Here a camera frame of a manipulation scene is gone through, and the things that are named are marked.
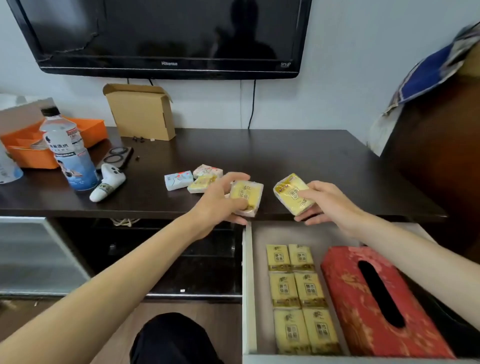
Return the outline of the person's right hand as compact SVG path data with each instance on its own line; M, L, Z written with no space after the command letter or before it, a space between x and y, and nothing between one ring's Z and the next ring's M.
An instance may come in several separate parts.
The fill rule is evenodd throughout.
M316 199L322 208L319 222L333 222L345 234L360 238L363 223L367 220L368 214L354 204L336 185L319 180L313 181L318 190Z

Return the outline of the person's left hand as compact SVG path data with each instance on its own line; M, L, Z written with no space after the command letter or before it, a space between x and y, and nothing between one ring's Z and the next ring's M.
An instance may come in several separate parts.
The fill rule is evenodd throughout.
M188 213L194 222L194 240L206 237L221 222L221 178L216 179L204 192L200 200Z

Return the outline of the yellow tissue packet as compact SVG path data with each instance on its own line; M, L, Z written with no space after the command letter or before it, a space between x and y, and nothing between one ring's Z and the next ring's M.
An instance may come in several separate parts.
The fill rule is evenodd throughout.
M296 173L291 173L275 185L273 192L293 216L299 216L315 204L314 200L298 195L299 191L308 189L308 185Z
M261 203L264 185L250 180L237 180L231 182L230 199L244 199L248 206L243 210L236 210L234 214L254 218Z

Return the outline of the person's left forearm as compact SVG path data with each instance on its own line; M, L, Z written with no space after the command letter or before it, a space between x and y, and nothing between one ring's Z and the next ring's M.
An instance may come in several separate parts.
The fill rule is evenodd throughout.
M215 223L189 212L0 343L0 364L90 364L181 253Z

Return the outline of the person's right forearm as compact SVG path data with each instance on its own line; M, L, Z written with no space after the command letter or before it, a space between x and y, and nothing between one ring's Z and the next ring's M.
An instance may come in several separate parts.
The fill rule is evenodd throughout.
M480 264L374 215L354 216L349 233L480 331Z

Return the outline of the pink tissue packet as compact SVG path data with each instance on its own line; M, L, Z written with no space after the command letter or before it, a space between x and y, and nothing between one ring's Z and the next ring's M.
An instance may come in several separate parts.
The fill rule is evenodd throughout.
M204 175L216 176L218 178L221 178L223 174L224 173L222 169L208 166L205 164L202 164L199 167L197 167L192 173L194 179L198 179L199 177Z

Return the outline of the dark wooden television cabinet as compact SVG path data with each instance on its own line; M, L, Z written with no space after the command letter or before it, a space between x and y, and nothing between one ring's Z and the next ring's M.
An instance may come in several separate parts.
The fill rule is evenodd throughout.
M171 141L111 137L90 150L100 161L112 147L134 149L126 181L99 203L75 192L60 170L27 169L0 185L0 217L54 219L94 275L123 258L200 198L167 191L164 175L201 164L244 172L263 184L254 221L292 221L275 184L296 173L303 181L333 183L358 206L393 222L429 222L446 212L346 130L178 129Z

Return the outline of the cream patterned tissue packet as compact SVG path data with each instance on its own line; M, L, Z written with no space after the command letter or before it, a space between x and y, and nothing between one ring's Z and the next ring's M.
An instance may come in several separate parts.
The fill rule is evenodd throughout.
M207 188L215 182L217 175L215 174L204 174L198 176L188 187L187 190L191 194L204 193Z

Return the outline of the blue tissue packet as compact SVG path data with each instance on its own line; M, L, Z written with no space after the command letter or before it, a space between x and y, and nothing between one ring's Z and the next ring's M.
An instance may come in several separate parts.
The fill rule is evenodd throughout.
M170 192L188 187L194 182L194 176L191 171L184 171L165 175L164 180L166 190Z

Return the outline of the rows of yellow tissue packets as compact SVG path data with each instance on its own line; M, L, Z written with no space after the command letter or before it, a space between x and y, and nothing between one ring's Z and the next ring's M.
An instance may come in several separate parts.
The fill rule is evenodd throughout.
M278 353L342 355L310 247L268 244L266 255Z

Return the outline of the brown cardboard box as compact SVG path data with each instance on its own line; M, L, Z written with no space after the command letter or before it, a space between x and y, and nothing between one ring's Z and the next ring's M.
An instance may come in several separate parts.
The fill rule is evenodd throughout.
M171 96L153 85L108 83L103 87L121 137L170 141L176 137Z

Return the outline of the red patterned tissue box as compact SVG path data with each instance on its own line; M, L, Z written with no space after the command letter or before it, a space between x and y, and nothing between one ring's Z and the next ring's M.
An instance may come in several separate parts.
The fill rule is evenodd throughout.
M352 355L456 358L397 268L372 248L331 247L321 270Z

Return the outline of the black device with rings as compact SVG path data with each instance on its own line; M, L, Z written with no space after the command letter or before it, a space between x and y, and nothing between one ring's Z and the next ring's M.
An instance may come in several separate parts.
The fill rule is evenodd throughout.
M133 155L134 149L132 147L118 146L110 149L98 162L96 170L101 171L104 164L111 164L119 170L127 167L129 160Z

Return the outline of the white drawer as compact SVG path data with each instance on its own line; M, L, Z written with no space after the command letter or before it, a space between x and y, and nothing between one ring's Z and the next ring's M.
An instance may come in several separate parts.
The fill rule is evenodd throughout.
M480 358L444 360L352 356L335 312L332 312L333 325L344 356L279 355L266 246L287 246L290 243L310 247L323 289L327 286L320 264L328 248L363 246L359 240L341 232L334 223L307 227L294 221L250 222L242 238L242 364L480 364Z

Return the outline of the white handheld controller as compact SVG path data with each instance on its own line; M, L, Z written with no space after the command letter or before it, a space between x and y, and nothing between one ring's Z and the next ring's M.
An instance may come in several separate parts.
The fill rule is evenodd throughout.
M104 163L101 166L101 173L100 184L94 188L89 196L89 200L93 203L101 202L126 181L126 175L119 168L109 163Z

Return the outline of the brown wooden furniture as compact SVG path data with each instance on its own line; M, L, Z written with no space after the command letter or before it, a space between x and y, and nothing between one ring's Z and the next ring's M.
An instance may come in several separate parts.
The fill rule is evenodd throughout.
M480 264L480 42L460 70L403 108L382 157L447 214L421 223Z

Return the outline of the clear water bottle blue label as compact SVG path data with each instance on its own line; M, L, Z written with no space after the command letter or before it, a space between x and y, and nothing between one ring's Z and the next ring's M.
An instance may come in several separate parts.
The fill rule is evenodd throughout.
M64 118L55 106L40 111L44 121L39 130L70 187L75 191L94 189L99 177L77 125Z

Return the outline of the blue patterned cloth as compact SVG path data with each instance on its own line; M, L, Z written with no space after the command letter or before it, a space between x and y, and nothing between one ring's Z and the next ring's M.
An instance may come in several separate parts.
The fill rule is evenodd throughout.
M419 61L395 90L387 108L371 125L367 147L381 156L404 106L456 75L475 46L480 46L480 21L462 28L440 50Z

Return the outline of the black flat screen television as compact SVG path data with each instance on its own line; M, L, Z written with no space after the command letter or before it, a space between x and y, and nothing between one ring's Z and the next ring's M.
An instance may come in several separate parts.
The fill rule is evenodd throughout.
M47 74L291 79L313 0L6 0Z

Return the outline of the person's black trouser leg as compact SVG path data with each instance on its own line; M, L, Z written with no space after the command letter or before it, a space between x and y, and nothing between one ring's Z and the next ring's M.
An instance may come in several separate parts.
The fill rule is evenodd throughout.
M205 331L179 312L159 314L137 333L130 364L224 364Z

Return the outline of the orange plastic tray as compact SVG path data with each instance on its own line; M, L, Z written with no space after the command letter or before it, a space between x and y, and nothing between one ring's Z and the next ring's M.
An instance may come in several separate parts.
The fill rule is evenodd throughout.
M102 119L94 118L67 118L74 122L81 133L86 148L91 148L109 135ZM49 148L33 149L34 142L42 141L43 135L39 130L43 120L31 124L23 129L0 135L0 140L9 154L22 169L54 170L59 167Z

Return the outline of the frosted glass cabinet door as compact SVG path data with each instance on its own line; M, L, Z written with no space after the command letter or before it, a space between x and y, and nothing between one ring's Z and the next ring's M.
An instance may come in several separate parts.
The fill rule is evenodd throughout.
M0 216L0 298L63 297L92 276L54 219Z

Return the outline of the white cardboard sheet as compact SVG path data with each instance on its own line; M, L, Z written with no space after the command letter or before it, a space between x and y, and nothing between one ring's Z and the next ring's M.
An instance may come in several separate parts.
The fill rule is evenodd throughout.
M43 122L41 109L55 106L51 97L0 94L0 136Z

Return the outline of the clear plastic container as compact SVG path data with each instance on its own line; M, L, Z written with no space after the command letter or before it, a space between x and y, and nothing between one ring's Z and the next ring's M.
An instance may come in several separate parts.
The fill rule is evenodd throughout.
M0 140L0 185L12 183L23 176L22 169Z

